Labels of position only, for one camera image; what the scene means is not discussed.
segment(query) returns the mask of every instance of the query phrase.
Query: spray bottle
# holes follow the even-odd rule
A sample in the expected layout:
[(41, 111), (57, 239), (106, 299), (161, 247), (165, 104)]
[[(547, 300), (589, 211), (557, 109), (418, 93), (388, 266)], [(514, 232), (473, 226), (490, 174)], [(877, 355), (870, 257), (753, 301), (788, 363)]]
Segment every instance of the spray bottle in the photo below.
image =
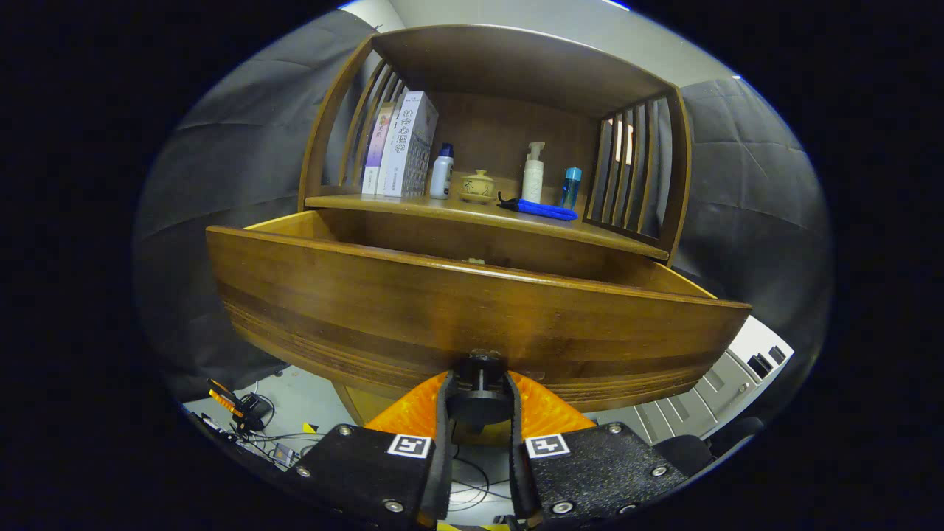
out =
[(541, 187), (544, 184), (544, 163), (538, 161), (538, 155), (544, 148), (543, 142), (528, 144), (531, 153), (525, 161), (525, 178), (521, 186), (521, 198), (532, 203), (541, 202)]

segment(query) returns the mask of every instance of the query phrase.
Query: white drawer unit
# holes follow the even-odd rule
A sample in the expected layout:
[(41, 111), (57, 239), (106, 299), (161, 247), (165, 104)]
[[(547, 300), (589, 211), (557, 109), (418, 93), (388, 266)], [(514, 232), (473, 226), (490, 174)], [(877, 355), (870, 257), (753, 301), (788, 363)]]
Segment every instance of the white drawer unit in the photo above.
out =
[(728, 350), (692, 390), (588, 416), (601, 424), (625, 422), (649, 444), (679, 435), (707, 438), (764, 392), (792, 355), (785, 341), (748, 317)]

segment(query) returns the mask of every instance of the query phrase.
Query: open wooden drawer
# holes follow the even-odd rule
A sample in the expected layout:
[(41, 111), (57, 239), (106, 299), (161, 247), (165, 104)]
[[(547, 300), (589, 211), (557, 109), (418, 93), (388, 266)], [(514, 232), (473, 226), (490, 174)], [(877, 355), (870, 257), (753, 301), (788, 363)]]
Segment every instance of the open wooden drawer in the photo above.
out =
[(488, 349), (582, 411), (646, 403), (690, 389), (750, 313), (638, 254), (449, 219), (318, 209), (207, 241), (242, 337), (389, 398)]

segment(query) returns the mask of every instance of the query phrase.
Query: drawer front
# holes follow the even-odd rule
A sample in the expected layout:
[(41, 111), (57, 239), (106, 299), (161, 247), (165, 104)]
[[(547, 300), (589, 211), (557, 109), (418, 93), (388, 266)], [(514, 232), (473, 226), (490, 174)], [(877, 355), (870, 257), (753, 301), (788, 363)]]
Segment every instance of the drawer front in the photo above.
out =
[(690, 389), (747, 304), (322, 239), (211, 227), (237, 332), (289, 363), (395, 397), (473, 349), (544, 372), (581, 410)]

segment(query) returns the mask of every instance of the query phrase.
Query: white book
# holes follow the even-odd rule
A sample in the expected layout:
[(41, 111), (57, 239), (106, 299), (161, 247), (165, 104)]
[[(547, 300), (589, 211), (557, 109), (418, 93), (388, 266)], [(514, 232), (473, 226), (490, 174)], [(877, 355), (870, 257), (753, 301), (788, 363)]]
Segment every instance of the white book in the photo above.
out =
[(380, 161), (383, 158), (383, 149), (387, 144), (387, 131), (390, 130), (390, 119), (394, 112), (395, 103), (388, 101), (380, 106), (380, 112), (377, 115), (377, 122), (374, 124), (374, 131), (370, 135), (370, 147), (367, 148), (367, 160), (364, 163), (363, 183), (361, 185), (362, 194), (376, 194), (378, 176), (380, 174)]
[(380, 159), (380, 171), (377, 174), (377, 191), (373, 192), (373, 194), (382, 195), (384, 192), (387, 173), (390, 171), (389, 154), (394, 152), (394, 128), (396, 127), (396, 119), (400, 115), (400, 109), (403, 107), (403, 101), (406, 99), (406, 96), (407, 94), (403, 93), (396, 99), (394, 110), (390, 113), (390, 128), (387, 130), (387, 140), (383, 148), (383, 156)]
[(430, 98), (422, 91), (405, 95), (394, 127), (387, 134), (392, 140), (392, 152), (388, 157), (385, 151), (383, 156), (385, 163), (390, 161), (383, 194), (390, 197), (410, 197), (425, 189), (432, 137), (439, 119)]

